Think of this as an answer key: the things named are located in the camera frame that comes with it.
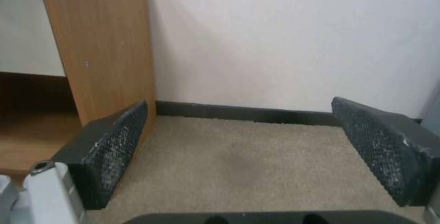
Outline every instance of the wooden cabinet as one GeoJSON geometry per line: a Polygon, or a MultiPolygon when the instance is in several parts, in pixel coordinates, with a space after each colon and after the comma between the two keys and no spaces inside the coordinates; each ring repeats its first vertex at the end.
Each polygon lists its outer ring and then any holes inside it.
{"type": "Polygon", "coordinates": [[[2,92],[10,91],[8,95],[15,96],[11,99],[31,98],[17,93],[17,85],[24,92],[36,87],[32,91],[45,104],[36,116],[31,113],[38,108],[24,108],[25,103],[7,108],[10,114],[2,116],[4,124],[0,127],[0,174],[26,174],[32,163],[50,158],[69,141],[80,124],[84,126],[140,99],[148,105],[141,141],[156,119],[146,0],[44,0],[44,5],[67,79],[4,76],[2,92]],[[42,91],[50,88],[58,91],[42,91]],[[56,108],[57,102],[66,104],[56,108]],[[33,135],[36,127],[42,129],[39,135],[33,135]],[[27,137],[38,143],[16,141],[14,137],[22,133],[29,133],[27,137]]]}

